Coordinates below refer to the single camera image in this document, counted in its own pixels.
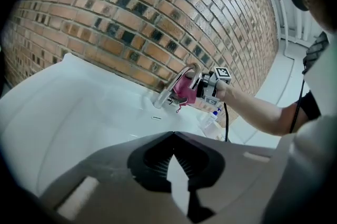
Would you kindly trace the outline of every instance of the chrome faucet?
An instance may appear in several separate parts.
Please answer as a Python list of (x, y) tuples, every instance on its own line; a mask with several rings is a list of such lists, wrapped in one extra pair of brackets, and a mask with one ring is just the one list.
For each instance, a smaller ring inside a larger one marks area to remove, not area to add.
[(182, 98), (180, 100), (177, 100), (178, 97), (173, 91), (173, 87), (177, 84), (177, 82), (183, 77), (187, 71), (193, 70), (194, 71), (194, 76), (191, 79), (191, 83), (189, 85), (189, 88), (192, 90), (196, 90), (199, 82), (202, 78), (202, 70), (201, 67), (196, 64), (188, 64), (183, 67), (183, 69), (178, 73), (178, 75), (169, 83), (169, 85), (163, 89), (163, 91), (160, 93), (158, 98), (153, 102), (153, 105), (157, 108), (160, 109), (165, 101), (168, 101), (170, 104), (171, 103), (183, 103), (184, 101), (186, 102), (186, 98)]

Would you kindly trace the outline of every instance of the person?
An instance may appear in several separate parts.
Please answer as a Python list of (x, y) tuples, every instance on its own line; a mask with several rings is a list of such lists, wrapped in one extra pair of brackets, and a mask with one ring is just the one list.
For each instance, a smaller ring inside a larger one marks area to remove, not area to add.
[[(292, 0), (296, 7), (307, 9), (318, 24), (330, 34), (335, 34), (337, 30), (337, 7), (334, 0)], [(308, 49), (308, 64), (305, 71), (314, 62), (310, 60), (312, 53), (317, 54), (318, 45), (321, 46), (318, 54), (323, 52), (328, 44), (326, 34), (323, 32), (312, 47)], [(292, 122), (296, 113), (297, 102), (288, 107), (280, 108), (272, 103), (257, 99), (239, 89), (227, 85), (223, 81), (217, 82), (217, 97), (230, 106), (247, 123), (260, 131), (272, 135), (285, 135), (290, 133)], [(300, 108), (296, 117), (292, 132), (297, 130), (306, 122), (314, 120), (320, 116), (320, 110), (311, 92), (301, 98)]]

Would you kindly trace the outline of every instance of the soap bottle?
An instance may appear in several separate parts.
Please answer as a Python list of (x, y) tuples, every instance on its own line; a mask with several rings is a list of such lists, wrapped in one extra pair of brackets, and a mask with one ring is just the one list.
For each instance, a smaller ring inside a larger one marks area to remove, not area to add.
[(221, 111), (220, 108), (217, 108), (214, 112), (209, 112), (208, 115), (202, 120), (201, 127), (203, 129), (207, 128), (211, 123), (213, 123), (217, 119), (217, 113), (218, 111)]

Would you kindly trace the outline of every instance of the white sink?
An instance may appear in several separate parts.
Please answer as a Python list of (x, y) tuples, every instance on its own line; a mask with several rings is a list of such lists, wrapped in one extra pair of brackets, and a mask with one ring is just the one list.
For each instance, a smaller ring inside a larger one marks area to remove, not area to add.
[(40, 195), (91, 153), (166, 131), (203, 135), (203, 112), (152, 102), (158, 93), (71, 54), (0, 100), (0, 143), (18, 183)]

